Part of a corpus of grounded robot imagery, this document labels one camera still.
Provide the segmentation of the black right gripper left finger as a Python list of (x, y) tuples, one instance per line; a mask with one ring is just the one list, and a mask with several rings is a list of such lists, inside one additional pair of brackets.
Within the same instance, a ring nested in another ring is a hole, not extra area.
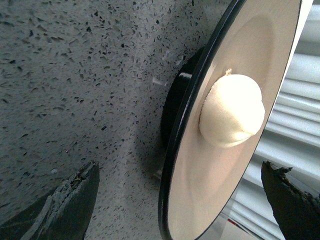
[(55, 189), (0, 226), (2, 240), (83, 240), (100, 182), (97, 161), (89, 161)]

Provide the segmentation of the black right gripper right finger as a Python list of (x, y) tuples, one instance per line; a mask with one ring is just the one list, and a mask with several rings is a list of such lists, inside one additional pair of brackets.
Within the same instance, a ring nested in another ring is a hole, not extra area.
[(320, 192), (290, 175), (291, 170), (262, 163), (261, 180), (273, 216), (286, 240), (318, 240)]

